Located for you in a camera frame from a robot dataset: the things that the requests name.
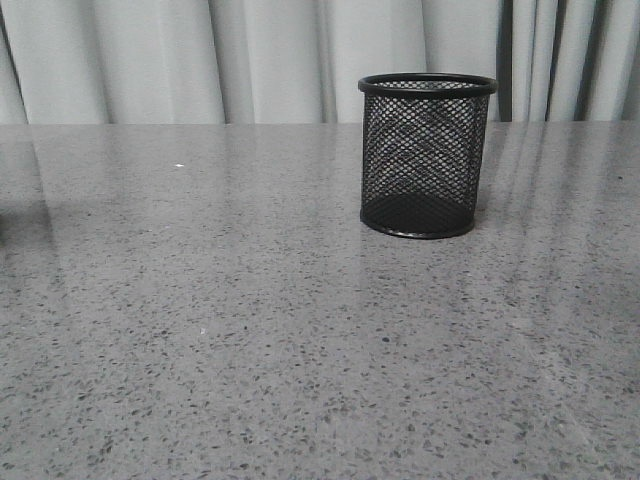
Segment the black mesh pen bucket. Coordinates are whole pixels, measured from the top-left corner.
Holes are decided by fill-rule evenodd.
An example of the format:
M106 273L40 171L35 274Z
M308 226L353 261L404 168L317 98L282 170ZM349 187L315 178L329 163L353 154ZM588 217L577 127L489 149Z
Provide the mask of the black mesh pen bucket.
M361 221L414 239L471 231L497 81L389 73L360 79L358 89L364 95Z

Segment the white pleated curtain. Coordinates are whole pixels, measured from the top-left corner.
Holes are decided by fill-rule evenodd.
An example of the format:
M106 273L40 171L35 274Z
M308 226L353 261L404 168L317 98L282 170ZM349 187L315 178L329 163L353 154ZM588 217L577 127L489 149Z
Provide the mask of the white pleated curtain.
M5 124L318 123L357 81L482 75L501 121L639 116L635 1L5 1Z

